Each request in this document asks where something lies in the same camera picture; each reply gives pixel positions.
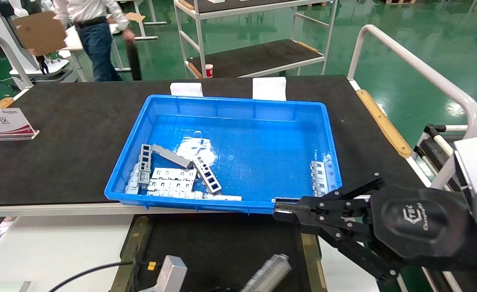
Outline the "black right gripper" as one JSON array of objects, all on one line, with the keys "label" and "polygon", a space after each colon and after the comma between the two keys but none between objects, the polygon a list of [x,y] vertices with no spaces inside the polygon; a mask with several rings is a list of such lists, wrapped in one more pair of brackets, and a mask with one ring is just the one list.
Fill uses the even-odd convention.
[{"label": "black right gripper", "polygon": [[[369,202],[362,198],[371,194]],[[472,224],[460,193],[429,187],[384,187],[380,177],[348,192],[334,190],[299,200],[276,198],[272,215],[277,221],[297,224],[302,233],[319,236],[377,281],[393,283],[400,267],[359,244],[346,229],[334,226],[340,218],[326,216],[335,212],[363,215],[370,207],[376,240],[407,261],[453,257]]]}]

